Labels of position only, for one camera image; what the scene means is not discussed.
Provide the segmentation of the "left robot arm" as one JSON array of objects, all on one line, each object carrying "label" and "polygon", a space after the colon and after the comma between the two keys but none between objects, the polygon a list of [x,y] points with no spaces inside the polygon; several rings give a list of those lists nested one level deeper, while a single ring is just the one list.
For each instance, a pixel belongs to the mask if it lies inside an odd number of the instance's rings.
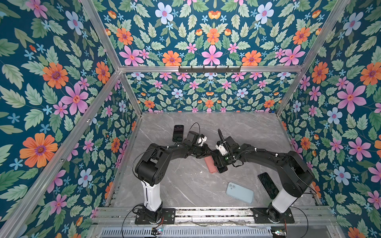
[{"label": "left robot arm", "polygon": [[204,158],[209,156],[210,149],[206,144],[207,137],[190,131],[182,142],[163,146],[156,143],[148,149],[135,166],[135,174],[142,182],[144,189],[144,208],[148,214],[156,216],[161,213],[163,202],[160,197],[160,183],[172,160],[193,156]]}]

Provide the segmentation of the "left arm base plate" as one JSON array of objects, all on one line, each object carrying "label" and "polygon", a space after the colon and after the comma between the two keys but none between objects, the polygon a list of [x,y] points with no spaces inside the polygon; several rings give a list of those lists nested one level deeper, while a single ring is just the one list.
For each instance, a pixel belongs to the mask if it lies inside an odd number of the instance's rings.
[{"label": "left arm base plate", "polygon": [[169,224],[175,223],[176,209],[174,208],[161,208],[158,211],[150,211],[145,208],[138,210],[136,215],[135,224],[136,225],[159,225],[159,224]]}]

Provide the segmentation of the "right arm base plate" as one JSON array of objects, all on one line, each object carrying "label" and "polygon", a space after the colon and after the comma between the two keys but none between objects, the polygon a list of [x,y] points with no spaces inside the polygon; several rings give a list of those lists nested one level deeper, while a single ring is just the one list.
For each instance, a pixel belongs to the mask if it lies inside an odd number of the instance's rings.
[{"label": "right arm base plate", "polygon": [[294,224],[295,220],[291,209],[287,209],[284,213],[279,213],[275,208],[250,208],[256,224]]}]

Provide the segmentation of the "pink phone case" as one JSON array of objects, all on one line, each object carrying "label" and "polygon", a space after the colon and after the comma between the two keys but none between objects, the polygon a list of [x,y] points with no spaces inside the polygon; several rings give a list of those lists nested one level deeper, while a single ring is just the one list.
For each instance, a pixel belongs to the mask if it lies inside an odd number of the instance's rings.
[{"label": "pink phone case", "polygon": [[211,173],[211,174],[214,174],[214,173],[217,173],[218,172],[218,169],[217,167],[214,165],[214,160],[211,156],[208,156],[208,157],[205,157],[204,158],[204,161],[205,161],[205,164],[207,166],[207,169],[208,171]]}]

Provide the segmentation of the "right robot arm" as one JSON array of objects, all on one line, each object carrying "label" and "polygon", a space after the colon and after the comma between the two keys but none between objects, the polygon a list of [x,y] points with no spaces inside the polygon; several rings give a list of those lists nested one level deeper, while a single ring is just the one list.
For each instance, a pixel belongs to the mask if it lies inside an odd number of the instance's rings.
[{"label": "right robot arm", "polygon": [[265,216],[272,223],[279,223],[294,202],[302,197],[315,179],[311,169],[295,151],[278,153],[254,147],[250,144],[239,145],[232,137],[219,141],[211,151],[214,165],[223,173],[227,166],[241,162],[254,163],[268,167],[278,173],[282,189],[272,200]]}]

